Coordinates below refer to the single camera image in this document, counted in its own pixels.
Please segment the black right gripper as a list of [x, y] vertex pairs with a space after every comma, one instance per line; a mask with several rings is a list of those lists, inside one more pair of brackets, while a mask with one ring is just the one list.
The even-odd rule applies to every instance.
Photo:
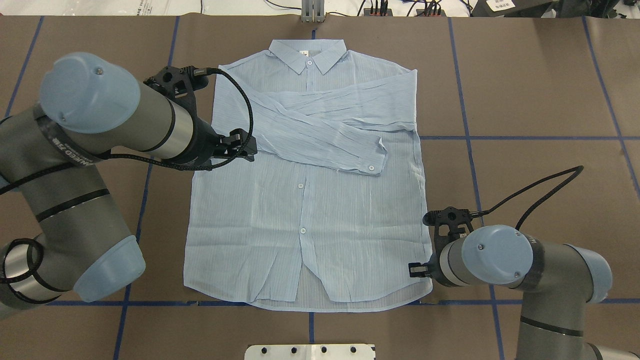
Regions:
[[432, 253], [427, 262], [410, 262], [407, 269], [410, 278], [430, 278], [437, 283], [445, 283], [446, 280], [436, 252]]

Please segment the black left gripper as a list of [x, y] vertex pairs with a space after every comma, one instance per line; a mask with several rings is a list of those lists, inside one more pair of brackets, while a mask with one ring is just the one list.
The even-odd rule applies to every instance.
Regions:
[[212, 166], [212, 159], [242, 158], [249, 162], [258, 153], [256, 139], [244, 129], [233, 129], [226, 136], [218, 134], [203, 120], [195, 122], [193, 139], [185, 150], [185, 166]]

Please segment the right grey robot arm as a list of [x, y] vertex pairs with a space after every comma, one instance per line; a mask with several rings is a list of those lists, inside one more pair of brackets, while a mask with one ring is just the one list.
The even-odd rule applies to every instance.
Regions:
[[587, 305], [613, 286], [610, 264], [596, 251], [541, 241], [507, 225], [490, 225], [441, 246], [412, 278], [448, 287], [495, 285], [522, 293], [517, 360], [637, 360], [638, 352], [585, 340]]

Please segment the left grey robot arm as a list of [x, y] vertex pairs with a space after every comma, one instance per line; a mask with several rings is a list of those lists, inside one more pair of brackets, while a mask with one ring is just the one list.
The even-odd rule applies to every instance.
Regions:
[[[218, 134], [197, 114], [195, 92], [225, 77], [243, 97], [248, 130]], [[178, 171], [254, 161], [254, 114], [219, 68], [165, 66], [146, 80], [98, 55], [60, 57], [38, 102], [1, 121], [1, 193], [19, 191], [41, 228], [1, 248], [1, 318], [68, 292], [91, 303], [137, 280], [146, 261], [97, 164], [128, 159]]]

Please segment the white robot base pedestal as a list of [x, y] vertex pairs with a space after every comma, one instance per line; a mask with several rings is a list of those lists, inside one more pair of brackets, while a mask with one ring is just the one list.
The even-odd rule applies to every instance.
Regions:
[[245, 360], [376, 360], [373, 344], [261, 344], [249, 346]]

